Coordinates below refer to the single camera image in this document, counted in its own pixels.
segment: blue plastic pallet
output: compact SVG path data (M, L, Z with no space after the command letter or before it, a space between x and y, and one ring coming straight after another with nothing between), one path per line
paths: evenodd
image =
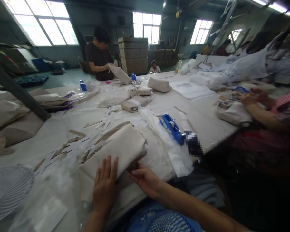
M27 76L17 79L16 82L23 88L28 88L37 85L43 85L49 79L48 75L44 76Z

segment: hand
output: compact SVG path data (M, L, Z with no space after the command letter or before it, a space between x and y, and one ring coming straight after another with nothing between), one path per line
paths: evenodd
M245 94L241 97L240 101L245 107L258 103L258 99L251 94Z
M137 164L137 168L128 173L129 178L150 198L157 200L164 182L146 166Z
M108 217L119 193L116 183L118 157L111 167L111 156L104 159L102 167L97 169L93 190L93 211Z
M265 90L259 88L251 88L251 95L258 98L258 101L266 100L268 93Z

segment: table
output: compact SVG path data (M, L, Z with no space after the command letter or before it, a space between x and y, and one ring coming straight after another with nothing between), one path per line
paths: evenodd
M146 79L154 77L168 80L170 82L189 79L186 75L175 75L173 71L149 74L144 77ZM66 86L48 89L48 91L49 93L58 93L65 96L68 91L78 88L79 86ZM114 88L118 88L118 85L105 84L104 88L114 90ZM0 166L23 164L34 167L46 156L46 154L56 150L62 144L66 143L69 139L69 129L77 130L87 135L100 133L95 126L84 127L87 123L94 123L103 119L107 108L97 108L99 100L101 100L102 97L103 96L98 94L93 99L80 104L75 109L69 110L64 115L62 111L53 114L35 137L14 146L16 149L14 154L0 156ZM220 120L215 115L215 106L213 106L213 103L217 100L217 94L193 101L181 97L174 91L168 93L154 92L153 100L146 106L146 108L150 108L154 114L168 113L175 119L175 121L180 119L180 111L174 106L184 111L187 119L189 119L196 130L203 151L206 153L237 131L237 127ZM124 121L134 122L135 120L138 120L138 118L138 112L129 113L124 111L121 119L115 120L114 117L111 118L111 123L109 124L108 129L111 129ZM178 126L182 130L182 125L180 123L178 123ZM146 123L143 121L140 123L138 129L148 139L148 145L150 147L148 155L142 159L142 163L150 166L164 181L172 179L175 176L172 163L161 148L160 143L157 141L157 137L155 137L153 132L146 127ZM120 216L138 204L145 197L146 195L135 184L130 184L128 187L123 189L119 195L119 200L114 207L116 208L116 211L114 212L113 210L111 214L110 223L116 221ZM68 207L69 211L58 224L55 231L76 231L79 227L79 221L77 220L78 215L76 213L77 210L75 209L76 200L70 192L66 193L61 200Z

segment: white fan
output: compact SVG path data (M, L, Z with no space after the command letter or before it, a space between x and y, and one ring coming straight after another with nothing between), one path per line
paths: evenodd
M15 210L34 183L31 169L23 166L0 167L0 220Z

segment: worker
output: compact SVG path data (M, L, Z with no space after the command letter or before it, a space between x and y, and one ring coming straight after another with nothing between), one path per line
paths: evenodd
M212 47L210 45L210 41L208 40L207 45L203 48L201 55L209 55L210 52L212 51Z
M102 232L119 193L116 182L118 158L104 159L97 169L93 211L84 232ZM129 178L154 200L127 223L126 231L249 231L213 206L163 182L149 168L137 164Z
M94 41L86 45L87 61L98 81L114 79L114 74L109 71L109 64L114 65L115 62L109 50L109 42L110 36L107 31L98 26L94 30Z
M290 162L290 93L273 99L264 90L251 89L241 103L261 126L239 131L232 138L231 146L237 149L235 163L244 169L262 169Z
M247 48L249 47L249 45L251 44L250 40L247 40L245 43L242 44L242 46L239 47L239 49L237 49L237 51L234 53L235 56L245 56L247 55Z
M160 72L161 72L161 70L160 70L159 66L157 66L157 62L155 60L153 60L151 62L151 68L149 69L148 74L150 74L150 73L160 73Z
M223 44L217 49L216 55L217 56L229 56L231 55L226 51L226 48L231 44L231 40L227 39L226 41L223 42Z

